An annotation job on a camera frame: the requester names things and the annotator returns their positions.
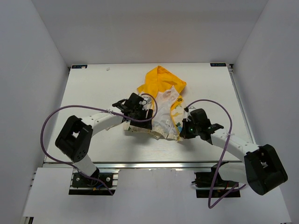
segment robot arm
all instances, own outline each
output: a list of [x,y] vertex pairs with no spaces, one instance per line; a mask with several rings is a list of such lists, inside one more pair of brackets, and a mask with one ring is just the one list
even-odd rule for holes
[[[110,109],[113,112],[123,113],[132,119],[149,119],[152,117],[153,110],[144,109],[144,100],[144,98],[132,93],[129,99],[118,101]],[[55,145],[70,158],[80,171],[90,177],[97,178],[99,170],[87,154],[91,139],[100,131],[118,125],[125,120],[121,116],[102,112],[84,118],[70,116],[58,135]],[[151,121],[132,123],[135,126],[151,129]]]
[[[200,136],[202,140],[211,145],[224,148],[228,132],[219,124],[212,125],[203,109],[196,109],[183,120],[180,136],[186,139]],[[231,135],[227,151],[242,163],[222,162],[217,176],[218,182],[245,183],[259,195],[264,195],[288,179],[275,149],[270,145],[259,146]],[[210,181],[212,181],[216,166],[217,164],[211,169]]]
[[[135,120],[149,119],[152,117],[153,110],[146,110],[143,107],[144,100],[144,98],[133,93],[129,99],[113,104],[113,110],[122,112],[125,116]],[[103,129],[118,125],[125,120],[111,113],[97,113],[81,119],[73,115],[67,119],[55,145],[71,159],[80,171],[90,177],[97,178],[99,170],[87,154],[91,138]],[[151,120],[147,122],[131,121],[130,124],[152,129]],[[190,112],[188,118],[183,119],[180,137],[190,139],[196,136],[200,136],[202,140],[211,145],[224,148],[228,132],[219,124],[212,125],[203,109],[196,109]],[[261,147],[231,135],[227,151],[236,156],[242,163],[222,162],[217,176],[218,182],[245,183],[256,193],[264,195],[288,179],[275,149],[270,145]],[[205,184],[210,181],[211,185],[216,166],[217,164],[211,168],[210,177],[204,179]],[[196,184],[200,185],[201,180],[195,181]]]

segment white wall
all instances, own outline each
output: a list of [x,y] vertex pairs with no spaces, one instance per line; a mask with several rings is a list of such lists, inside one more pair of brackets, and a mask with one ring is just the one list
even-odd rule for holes
[[1,0],[1,223],[20,221],[33,172],[43,162],[43,120],[59,106],[67,72],[32,2]]
[[299,1],[270,0],[235,63],[235,79],[259,144],[273,145],[289,176],[281,190],[299,223]]
[[32,0],[72,63],[235,62],[267,0]]

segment white table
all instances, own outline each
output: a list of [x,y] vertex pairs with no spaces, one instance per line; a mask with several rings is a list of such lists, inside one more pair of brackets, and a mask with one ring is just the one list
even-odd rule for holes
[[[187,82],[182,92],[186,104],[204,98],[221,103],[232,116],[233,132],[250,141],[227,67],[211,67],[209,63],[102,64],[71,69],[62,106],[77,104],[107,109],[112,103],[128,98],[144,83],[146,73],[158,65]],[[204,108],[212,123],[229,128],[228,118],[219,106],[209,102],[200,102],[195,106]],[[56,148],[56,137],[69,116],[84,117],[94,113],[80,108],[61,111],[48,147],[50,155],[69,161]],[[183,142],[163,138],[156,140],[149,134],[124,131],[119,125],[95,135],[88,154],[93,162],[185,162],[217,161],[221,152],[221,149],[202,141],[200,137]],[[237,159],[226,153],[224,160]]]

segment black clamp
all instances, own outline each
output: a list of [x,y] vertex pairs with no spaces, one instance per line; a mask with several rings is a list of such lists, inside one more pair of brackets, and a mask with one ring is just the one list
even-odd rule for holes
[[[145,110],[143,108],[144,104],[144,98],[138,96],[135,93],[132,93],[129,99],[122,99],[115,104],[112,104],[112,106],[117,107],[118,109],[121,110],[121,112],[125,115],[128,116],[132,119],[135,120],[146,120],[150,119],[153,116],[153,110]],[[141,127],[141,128],[146,128],[151,130],[152,125],[151,125],[151,120],[146,121],[146,122],[135,122],[131,121],[130,125],[136,126],[136,127]]]
[[[113,185],[113,173],[100,173],[99,169],[97,168],[90,177],[103,181],[109,188],[111,188]],[[74,173],[71,186],[74,188],[87,188],[95,187],[100,184],[101,183],[99,181],[86,178],[78,172]]]
[[212,125],[203,109],[196,109],[190,112],[188,119],[183,119],[183,129],[179,136],[184,139],[200,136],[202,140],[212,144],[211,134],[222,128],[224,127],[219,124]]
[[[228,163],[228,161],[222,162],[220,166]],[[216,168],[218,166],[218,163],[211,167],[211,172],[197,172],[195,173],[196,179],[192,181],[192,183],[195,183],[196,187],[198,188],[206,188],[210,187],[213,181],[213,177],[216,172]],[[219,173],[217,174],[216,181],[214,184],[214,187],[223,187],[227,184],[227,181],[222,180]]]

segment black bracket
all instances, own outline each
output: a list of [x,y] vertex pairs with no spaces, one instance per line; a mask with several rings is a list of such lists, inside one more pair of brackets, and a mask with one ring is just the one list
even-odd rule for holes
[[[112,187],[113,173],[99,173],[99,175],[96,178],[103,181],[107,185],[107,187]],[[100,182],[93,182],[91,184],[88,184],[85,180],[85,177],[83,177],[80,173],[74,173],[73,182],[71,186],[74,188],[89,188],[96,187],[100,184]]]
[[[195,184],[195,186],[198,188],[196,189],[196,197],[197,198],[209,198],[209,192],[210,190],[207,190],[206,188],[210,188],[213,177],[216,171],[218,164],[215,164],[211,167],[211,172],[197,172],[195,173],[195,181],[192,181],[192,183]],[[216,182],[214,184],[214,187],[219,187],[223,189],[214,189],[212,191],[212,197],[221,197],[223,194],[225,194],[228,191],[228,188],[233,187],[236,184],[234,181],[224,181],[220,177],[219,174],[217,174]],[[226,197],[240,197],[240,192],[232,192]]]

